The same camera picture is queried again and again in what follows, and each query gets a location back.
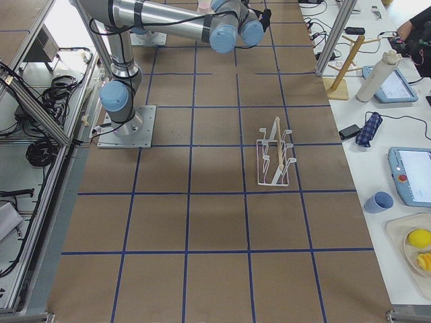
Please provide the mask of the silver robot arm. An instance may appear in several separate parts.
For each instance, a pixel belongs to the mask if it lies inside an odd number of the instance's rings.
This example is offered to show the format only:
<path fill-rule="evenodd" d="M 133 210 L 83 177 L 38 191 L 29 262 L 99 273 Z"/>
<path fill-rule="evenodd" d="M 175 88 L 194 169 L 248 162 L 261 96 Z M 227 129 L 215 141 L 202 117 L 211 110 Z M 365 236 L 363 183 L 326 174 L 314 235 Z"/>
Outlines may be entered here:
<path fill-rule="evenodd" d="M 142 46 L 163 46 L 169 35 L 209 44 L 220 54 L 234 50 L 242 39 L 258 45 L 265 27 L 263 14 L 245 1 L 211 1 L 207 13 L 153 1 L 72 1 L 97 51 L 110 50 L 104 62 L 112 79 L 100 90 L 102 106 L 110 118 L 110 133 L 121 139 L 137 136 L 144 125 L 134 104 L 141 69 L 133 56 L 133 39 Z"/>

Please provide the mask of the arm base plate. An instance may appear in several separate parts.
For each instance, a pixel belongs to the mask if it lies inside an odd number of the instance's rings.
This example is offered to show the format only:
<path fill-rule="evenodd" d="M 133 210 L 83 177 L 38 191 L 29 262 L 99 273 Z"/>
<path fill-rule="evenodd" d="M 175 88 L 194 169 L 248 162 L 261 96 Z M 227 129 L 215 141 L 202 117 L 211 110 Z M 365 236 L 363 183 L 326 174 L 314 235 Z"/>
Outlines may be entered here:
<path fill-rule="evenodd" d="M 134 117 L 122 127 L 114 131 L 119 126 L 114 122 L 102 130 L 97 146 L 100 149 L 150 148 L 155 119 L 156 106 L 136 106 Z"/>

